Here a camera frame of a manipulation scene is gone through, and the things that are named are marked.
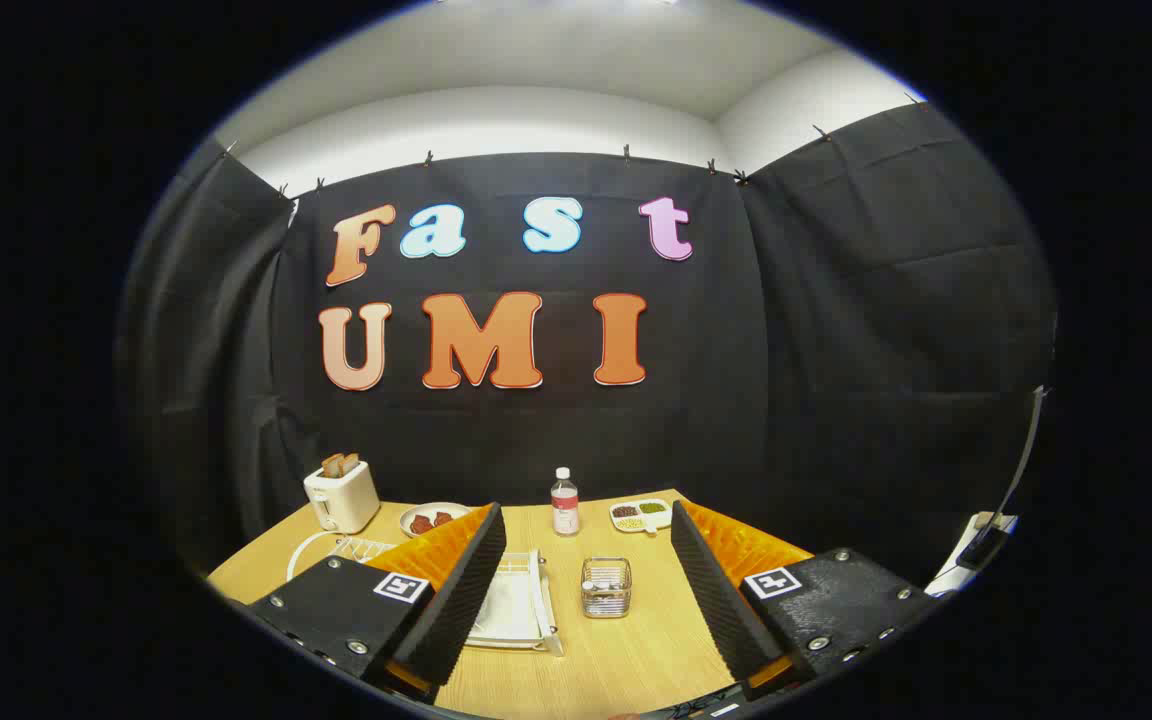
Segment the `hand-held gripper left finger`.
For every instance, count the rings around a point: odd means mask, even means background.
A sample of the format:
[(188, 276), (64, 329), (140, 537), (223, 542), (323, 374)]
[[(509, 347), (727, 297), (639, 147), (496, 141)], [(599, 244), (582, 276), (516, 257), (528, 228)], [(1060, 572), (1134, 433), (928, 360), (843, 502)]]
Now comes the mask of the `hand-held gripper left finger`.
[(366, 562), (323, 559), (244, 611), (317, 661), (433, 702), (458, 662), (506, 550), (499, 503)]

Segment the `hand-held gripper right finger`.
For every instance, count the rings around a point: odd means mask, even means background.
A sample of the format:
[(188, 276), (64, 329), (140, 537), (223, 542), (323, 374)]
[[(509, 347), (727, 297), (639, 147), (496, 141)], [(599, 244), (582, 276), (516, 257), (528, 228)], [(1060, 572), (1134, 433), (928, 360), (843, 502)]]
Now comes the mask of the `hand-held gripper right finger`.
[(810, 553), (687, 500), (672, 506), (670, 543), (748, 700), (827, 683), (942, 605), (856, 550)]

